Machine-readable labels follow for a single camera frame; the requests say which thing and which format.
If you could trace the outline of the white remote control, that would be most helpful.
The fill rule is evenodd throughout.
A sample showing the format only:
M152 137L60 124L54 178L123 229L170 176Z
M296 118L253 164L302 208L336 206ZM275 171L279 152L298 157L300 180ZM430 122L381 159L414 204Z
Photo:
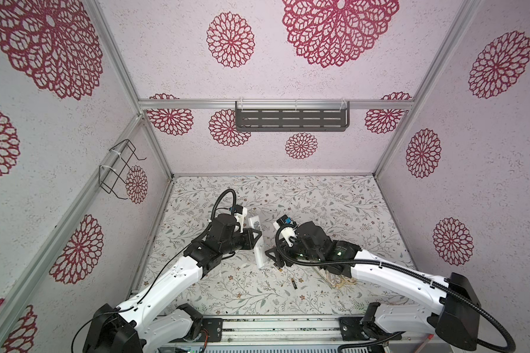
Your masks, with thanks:
M252 216L248 219L248 226L250 229L254 229L256 231L256 242L253 247L255 259L256 259L256 266L257 269L263 269L265 267L266 263L266 255L265 255L265 248L264 248L264 240L263 240L263 234L261 229L261 221L259 219L259 216Z

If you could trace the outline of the red pen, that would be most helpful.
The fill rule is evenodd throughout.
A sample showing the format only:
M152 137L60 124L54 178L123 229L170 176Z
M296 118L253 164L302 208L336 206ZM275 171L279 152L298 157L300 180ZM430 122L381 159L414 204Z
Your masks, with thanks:
M421 353L433 338L434 335L428 335L425 340L418 346L418 348L416 348L415 353Z

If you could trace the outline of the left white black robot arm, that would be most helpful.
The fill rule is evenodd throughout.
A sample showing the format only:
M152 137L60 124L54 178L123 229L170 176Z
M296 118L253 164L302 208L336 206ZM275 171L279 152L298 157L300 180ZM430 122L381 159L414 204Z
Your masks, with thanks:
M223 191L206 228L167 262L148 288L115 307L104 304L82 325L88 331L82 351L157 352L177 339L197 339L203 315L191 305L182 304L167 316L162 312L223 260L255 248L262 233L244 227L246 217L236 192Z

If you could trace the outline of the dark grey wall shelf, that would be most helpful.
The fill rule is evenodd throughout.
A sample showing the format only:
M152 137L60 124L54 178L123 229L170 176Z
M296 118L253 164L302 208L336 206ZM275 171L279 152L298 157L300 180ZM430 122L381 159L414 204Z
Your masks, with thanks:
M235 105L235 125L240 132L344 132L350 126L347 103L337 109L246 108Z

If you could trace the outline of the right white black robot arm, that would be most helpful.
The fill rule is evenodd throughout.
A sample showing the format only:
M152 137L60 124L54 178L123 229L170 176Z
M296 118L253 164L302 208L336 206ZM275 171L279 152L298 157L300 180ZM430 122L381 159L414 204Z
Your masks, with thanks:
M508 330L482 308L468 278L431 275L400 266L347 241L334 241L314 222L297 224L287 216L274 223L275 246L266 251L279 267L302 266L370 282L414 301L403 310L369 305L362 319L365 335L375 344L404 333L437 335L465 351L484 347L494 352L514 352Z

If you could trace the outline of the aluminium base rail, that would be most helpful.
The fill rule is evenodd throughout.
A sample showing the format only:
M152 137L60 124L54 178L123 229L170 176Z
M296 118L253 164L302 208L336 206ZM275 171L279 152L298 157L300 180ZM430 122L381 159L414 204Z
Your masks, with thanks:
M372 341L362 330L361 316L205 316L194 342L176 339L165 348L207 344L219 347L335 347Z

